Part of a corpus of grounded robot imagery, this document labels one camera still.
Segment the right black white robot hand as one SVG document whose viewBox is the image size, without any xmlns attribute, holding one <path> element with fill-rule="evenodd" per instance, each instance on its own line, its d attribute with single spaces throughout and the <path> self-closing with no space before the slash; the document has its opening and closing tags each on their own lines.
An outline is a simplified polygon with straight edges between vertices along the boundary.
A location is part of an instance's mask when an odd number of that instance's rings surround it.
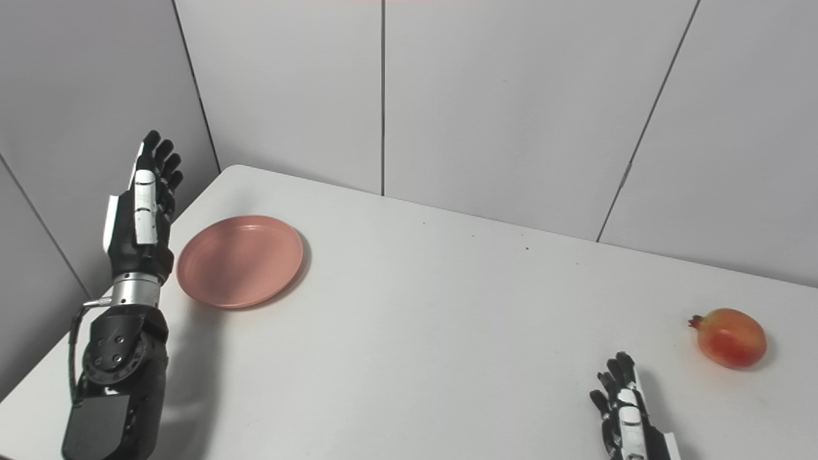
<svg viewBox="0 0 818 460">
<path fill-rule="evenodd" d="M 589 392 L 601 414 L 603 445 L 610 459 L 681 459 L 675 434 L 651 422 L 636 364 L 619 351 L 597 373 L 602 389 Z"/>
</svg>

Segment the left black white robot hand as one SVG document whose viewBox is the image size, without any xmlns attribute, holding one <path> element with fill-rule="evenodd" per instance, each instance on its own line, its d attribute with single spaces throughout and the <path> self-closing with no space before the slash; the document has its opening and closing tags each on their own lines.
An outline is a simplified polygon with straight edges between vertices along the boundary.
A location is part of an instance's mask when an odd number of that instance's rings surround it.
<svg viewBox="0 0 818 460">
<path fill-rule="evenodd" d="M 176 213 L 176 189 L 183 174 L 174 144 L 152 130 L 141 141 L 128 186 L 109 197 L 103 247 L 112 277 L 145 273 L 164 284 L 172 273 L 174 254 L 169 248 Z"/>
</svg>

